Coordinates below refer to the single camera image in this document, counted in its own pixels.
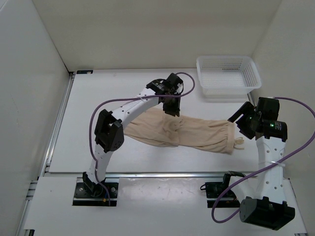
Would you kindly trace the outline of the beige trousers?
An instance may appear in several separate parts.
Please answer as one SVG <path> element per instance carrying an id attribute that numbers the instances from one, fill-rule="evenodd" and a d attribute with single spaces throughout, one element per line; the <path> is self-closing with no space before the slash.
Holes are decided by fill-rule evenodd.
<path id="1" fill-rule="evenodd" d="M 235 137 L 235 125 L 227 120 L 173 117 L 157 108 L 150 108 L 134 119 L 124 134 L 156 147 L 184 146 L 226 154 L 244 149 L 244 138 Z"/>

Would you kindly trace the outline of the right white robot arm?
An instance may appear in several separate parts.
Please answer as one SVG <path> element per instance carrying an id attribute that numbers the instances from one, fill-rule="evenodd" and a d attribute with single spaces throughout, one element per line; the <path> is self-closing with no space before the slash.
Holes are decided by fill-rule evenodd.
<path id="1" fill-rule="evenodd" d="M 260 173 L 254 174 L 255 187 L 250 186 L 250 176 L 238 172 L 226 173 L 221 184 L 224 195 L 235 195 L 240 202 L 239 216 L 243 223 L 274 231 L 295 217 L 295 209 L 288 206 L 284 194 L 281 159 L 287 141 L 287 124 L 278 120 L 279 110 L 278 100 L 261 97 L 256 106 L 246 102 L 229 118 L 244 136 L 255 139 Z"/>

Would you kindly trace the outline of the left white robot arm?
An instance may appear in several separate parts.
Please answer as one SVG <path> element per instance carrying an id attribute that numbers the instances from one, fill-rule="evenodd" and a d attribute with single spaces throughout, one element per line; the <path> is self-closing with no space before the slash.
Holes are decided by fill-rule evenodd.
<path id="1" fill-rule="evenodd" d="M 91 196 L 97 197 L 108 191 L 104 185 L 105 172 L 112 154 L 124 143 L 126 127 L 160 103 L 166 114 L 178 116 L 183 88 L 183 80 L 172 73 L 167 79 L 149 82 L 135 97 L 121 99 L 124 104 L 114 110 L 102 110 L 100 105 L 95 108 L 89 123 L 92 162 L 89 170 L 83 172 L 84 188 Z"/>

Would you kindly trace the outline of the white plastic basket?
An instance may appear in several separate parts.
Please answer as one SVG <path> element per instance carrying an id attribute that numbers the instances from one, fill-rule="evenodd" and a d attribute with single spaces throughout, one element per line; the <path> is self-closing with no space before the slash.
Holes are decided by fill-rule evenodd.
<path id="1" fill-rule="evenodd" d="M 206 97 L 243 96 L 262 85 L 256 65 L 248 56 L 200 56 L 196 69 Z"/>

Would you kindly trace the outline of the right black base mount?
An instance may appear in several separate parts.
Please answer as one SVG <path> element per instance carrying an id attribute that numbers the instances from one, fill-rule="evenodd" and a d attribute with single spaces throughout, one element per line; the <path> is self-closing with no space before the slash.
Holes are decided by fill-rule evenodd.
<path id="1" fill-rule="evenodd" d="M 207 207 L 212 208 L 217 202 L 217 208 L 240 208 L 241 219 L 245 220 L 261 206 L 267 205 L 267 201 L 255 198 L 255 191 L 248 180 L 238 182 L 243 178 L 225 174 L 220 182 L 210 181 L 202 185 L 200 189 L 206 192 Z"/>

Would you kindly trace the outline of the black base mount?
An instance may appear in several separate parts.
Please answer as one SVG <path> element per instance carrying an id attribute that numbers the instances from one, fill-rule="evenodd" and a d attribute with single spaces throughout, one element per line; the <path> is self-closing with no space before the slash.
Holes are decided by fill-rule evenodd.
<path id="1" fill-rule="evenodd" d="M 72 205 L 83 207 L 115 207 L 117 205 L 119 183 L 113 180 L 103 182 L 108 193 L 103 187 L 100 187 L 100 193 L 93 194 L 85 186 L 83 180 L 78 178 L 74 190 Z"/>
<path id="2" fill-rule="evenodd" d="M 200 189 L 206 192 L 207 207 L 212 208 L 217 202 L 217 208 L 240 208 L 241 219 L 245 220 L 261 206 L 267 205 L 267 201 L 255 198 L 255 191 L 248 180 L 238 182 L 243 178 L 225 174 L 220 182 L 210 181 L 202 185 Z"/>

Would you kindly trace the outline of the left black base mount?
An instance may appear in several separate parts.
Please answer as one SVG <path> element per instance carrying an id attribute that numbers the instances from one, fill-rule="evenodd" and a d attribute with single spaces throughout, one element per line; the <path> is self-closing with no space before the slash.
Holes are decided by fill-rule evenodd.
<path id="1" fill-rule="evenodd" d="M 100 187 L 100 193 L 93 194 L 85 186 L 83 180 L 78 178 L 74 190 L 72 205 L 83 207 L 115 207 L 117 205 L 119 183 L 113 180 L 103 182 L 108 193 L 103 187 Z"/>

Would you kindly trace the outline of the aluminium frame rail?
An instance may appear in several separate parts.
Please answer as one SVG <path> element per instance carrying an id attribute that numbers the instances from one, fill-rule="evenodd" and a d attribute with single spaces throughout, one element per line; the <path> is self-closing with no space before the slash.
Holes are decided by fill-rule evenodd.
<path id="1" fill-rule="evenodd" d="M 76 183 L 91 162 L 88 126 L 95 107 L 133 97 L 169 70 L 95 70 L 77 74 L 67 90 L 63 118 L 52 138 L 37 181 L 30 185 L 20 236 L 304 236 L 300 212 L 278 231 L 211 219 L 200 186 L 220 181 L 227 171 L 258 168 L 254 140 L 232 155 L 189 147 L 158 148 L 126 138 L 109 163 L 107 179 L 119 183 L 113 207 L 74 206 Z"/>

